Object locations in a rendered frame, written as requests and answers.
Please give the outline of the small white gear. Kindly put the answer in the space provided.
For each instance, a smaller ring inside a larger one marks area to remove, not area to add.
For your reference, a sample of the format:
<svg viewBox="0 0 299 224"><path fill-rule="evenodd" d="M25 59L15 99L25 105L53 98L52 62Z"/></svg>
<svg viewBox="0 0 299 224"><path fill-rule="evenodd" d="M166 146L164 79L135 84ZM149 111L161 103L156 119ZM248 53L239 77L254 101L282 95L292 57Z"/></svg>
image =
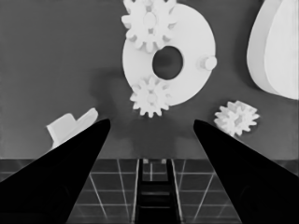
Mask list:
<svg viewBox="0 0 299 224"><path fill-rule="evenodd" d="M178 22L172 14L177 0L123 0L127 14L121 22L127 29L126 39L136 49L145 47L147 53L162 49L173 38L173 28Z"/></svg>
<svg viewBox="0 0 299 224"><path fill-rule="evenodd" d="M163 110L170 107L170 88L167 83L151 76L142 78L136 85L132 86L130 100L134 103L133 110L139 109L139 115L161 116Z"/></svg>
<svg viewBox="0 0 299 224"><path fill-rule="evenodd" d="M216 125L232 137L249 132L250 127L255 126L260 117L255 107L241 101L228 102L227 106L222 105L215 116Z"/></svg>

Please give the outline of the white thin T-shaped piece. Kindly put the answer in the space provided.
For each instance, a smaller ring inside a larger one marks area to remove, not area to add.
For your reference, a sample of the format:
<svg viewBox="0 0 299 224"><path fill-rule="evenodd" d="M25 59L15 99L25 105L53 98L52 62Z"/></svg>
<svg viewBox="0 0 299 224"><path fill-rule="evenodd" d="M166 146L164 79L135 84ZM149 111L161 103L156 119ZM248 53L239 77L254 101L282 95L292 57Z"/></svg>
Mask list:
<svg viewBox="0 0 299 224"><path fill-rule="evenodd" d="M52 139L51 149L57 148L65 141L91 127L96 122L97 118L98 112L93 107L79 119L75 119L71 113L66 113L47 125L47 130Z"/></svg>

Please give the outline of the large thick white disc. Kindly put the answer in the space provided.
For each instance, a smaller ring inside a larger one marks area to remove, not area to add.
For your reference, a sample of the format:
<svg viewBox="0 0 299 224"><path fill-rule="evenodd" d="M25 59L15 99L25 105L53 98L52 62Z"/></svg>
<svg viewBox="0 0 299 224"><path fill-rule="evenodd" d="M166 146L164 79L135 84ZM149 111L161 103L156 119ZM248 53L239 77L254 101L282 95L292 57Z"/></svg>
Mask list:
<svg viewBox="0 0 299 224"><path fill-rule="evenodd" d="M299 101L299 0L263 0L250 32L247 64L260 89Z"/></svg>

